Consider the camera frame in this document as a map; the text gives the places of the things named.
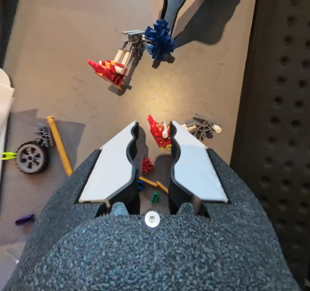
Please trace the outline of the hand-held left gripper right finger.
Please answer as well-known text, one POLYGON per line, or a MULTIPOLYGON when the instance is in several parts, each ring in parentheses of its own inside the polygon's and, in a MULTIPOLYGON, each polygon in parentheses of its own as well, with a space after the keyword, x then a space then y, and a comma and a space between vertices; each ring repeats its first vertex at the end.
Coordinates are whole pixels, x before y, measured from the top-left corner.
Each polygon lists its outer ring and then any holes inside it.
POLYGON ((171 177, 178 187, 202 201, 227 203, 228 197, 211 162, 207 147, 175 120, 170 135, 176 145, 171 177))

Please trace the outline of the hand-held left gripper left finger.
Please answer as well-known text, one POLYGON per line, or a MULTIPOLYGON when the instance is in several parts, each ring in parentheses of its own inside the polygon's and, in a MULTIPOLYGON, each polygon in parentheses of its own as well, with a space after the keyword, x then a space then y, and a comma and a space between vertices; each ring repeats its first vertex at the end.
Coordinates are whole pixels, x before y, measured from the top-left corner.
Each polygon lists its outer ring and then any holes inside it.
POLYGON ((139 204, 134 158, 139 124, 135 120, 100 148, 79 203, 139 204))

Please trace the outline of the red yellow grey toy assembly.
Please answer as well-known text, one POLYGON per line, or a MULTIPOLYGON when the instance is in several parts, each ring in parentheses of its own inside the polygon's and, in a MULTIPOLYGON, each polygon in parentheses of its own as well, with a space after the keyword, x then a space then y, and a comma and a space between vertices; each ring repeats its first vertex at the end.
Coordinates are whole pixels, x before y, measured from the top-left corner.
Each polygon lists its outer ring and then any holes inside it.
POLYGON ((98 62, 87 60, 94 73, 109 82, 115 88, 124 90, 129 67, 133 67, 141 59, 145 49, 144 30, 122 31, 122 41, 113 60, 98 62))
MULTIPOLYGON (((165 150, 170 151, 172 147, 170 125, 165 122, 159 124, 151 115, 148 115, 148 122, 150 124, 150 133, 158 147, 162 149, 163 153, 165 153, 165 150)), ((220 123, 197 113, 181 126, 200 141, 203 141, 205 138, 213 138, 214 133, 222 132, 220 123)))

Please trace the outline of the small red snowflake connector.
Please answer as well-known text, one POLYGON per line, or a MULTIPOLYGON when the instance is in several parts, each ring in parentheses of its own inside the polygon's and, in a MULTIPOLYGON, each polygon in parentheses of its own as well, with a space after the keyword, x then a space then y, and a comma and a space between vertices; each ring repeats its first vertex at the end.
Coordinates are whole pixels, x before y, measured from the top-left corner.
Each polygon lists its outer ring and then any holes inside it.
POLYGON ((154 165, 149 157, 143 157, 142 159, 142 174, 148 174, 153 171, 154 165))

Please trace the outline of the short yellow toy rod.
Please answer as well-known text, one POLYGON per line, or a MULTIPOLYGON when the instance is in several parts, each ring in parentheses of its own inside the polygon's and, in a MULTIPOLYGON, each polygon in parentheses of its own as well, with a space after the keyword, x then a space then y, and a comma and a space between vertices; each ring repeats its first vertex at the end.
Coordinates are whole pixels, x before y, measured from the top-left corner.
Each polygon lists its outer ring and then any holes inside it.
POLYGON ((165 193, 169 193, 169 191, 168 191, 168 188, 166 188, 162 183, 160 183, 159 181, 157 181, 157 182, 153 182, 153 181, 150 181, 150 180, 148 180, 148 179, 146 179, 146 178, 144 178, 144 177, 139 177, 139 180, 140 181, 143 181, 143 182, 145 182, 145 183, 147 183, 147 184, 149 184, 149 185, 151 185, 151 186, 153 186, 153 187, 158 187, 158 188, 161 188, 165 193))

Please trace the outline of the long yellow toy rod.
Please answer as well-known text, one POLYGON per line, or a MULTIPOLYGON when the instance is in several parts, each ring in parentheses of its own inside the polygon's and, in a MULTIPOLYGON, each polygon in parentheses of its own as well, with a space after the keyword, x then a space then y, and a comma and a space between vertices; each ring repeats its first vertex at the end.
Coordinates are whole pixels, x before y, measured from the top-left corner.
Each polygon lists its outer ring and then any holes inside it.
POLYGON ((56 122, 52 116, 48 116, 47 121, 48 121, 50 130, 52 132, 53 139, 54 139, 54 142, 56 144, 56 148, 57 148, 58 154, 60 156, 63 168, 64 168, 67 176, 70 176, 72 174, 72 167, 71 167, 70 161, 68 159, 64 144, 63 144, 62 139, 60 137, 58 128, 56 126, 56 122))

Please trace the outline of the grey snowflake connector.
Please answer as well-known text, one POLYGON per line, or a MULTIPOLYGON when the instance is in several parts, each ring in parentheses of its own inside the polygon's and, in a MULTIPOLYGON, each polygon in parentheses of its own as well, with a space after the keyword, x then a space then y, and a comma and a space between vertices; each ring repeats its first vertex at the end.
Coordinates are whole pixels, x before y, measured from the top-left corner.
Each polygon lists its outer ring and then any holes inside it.
POLYGON ((37 137, 34 141, 37 145, 42 147, 54 146, 52 132, 49 125, 37 123, 37 131, 35 134, 37 134, 37 137))

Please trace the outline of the black toy wheel grey rim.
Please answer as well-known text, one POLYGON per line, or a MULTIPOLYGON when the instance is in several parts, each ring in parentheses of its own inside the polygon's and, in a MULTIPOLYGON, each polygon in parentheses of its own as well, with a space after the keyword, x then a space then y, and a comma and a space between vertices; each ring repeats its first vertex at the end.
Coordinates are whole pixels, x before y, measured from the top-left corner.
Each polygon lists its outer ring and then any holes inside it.
POLYGON ((26 175, 42 173, 48 166, 48 162, 48 149, 35 141, 25 142, 17 149, 17 168, 26 175))

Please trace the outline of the purple connector piece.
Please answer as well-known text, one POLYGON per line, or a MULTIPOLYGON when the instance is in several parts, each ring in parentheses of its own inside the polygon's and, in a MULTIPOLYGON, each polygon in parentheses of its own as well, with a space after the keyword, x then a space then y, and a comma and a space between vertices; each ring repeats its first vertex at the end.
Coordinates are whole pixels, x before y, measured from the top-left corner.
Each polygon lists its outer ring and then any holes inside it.
POLYGON ((15 220, 16 226, 22 226, 35 222, 35 214, 28 214, 15 220))

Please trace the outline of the black perforated panel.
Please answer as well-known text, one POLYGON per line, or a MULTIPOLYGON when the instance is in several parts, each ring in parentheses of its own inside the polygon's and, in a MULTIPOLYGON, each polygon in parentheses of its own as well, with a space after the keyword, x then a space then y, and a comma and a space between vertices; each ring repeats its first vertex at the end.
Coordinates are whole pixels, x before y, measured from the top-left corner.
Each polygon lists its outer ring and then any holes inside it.
POLYGON ((310 0, 256 0, 231 167, 309 290, 310 0))

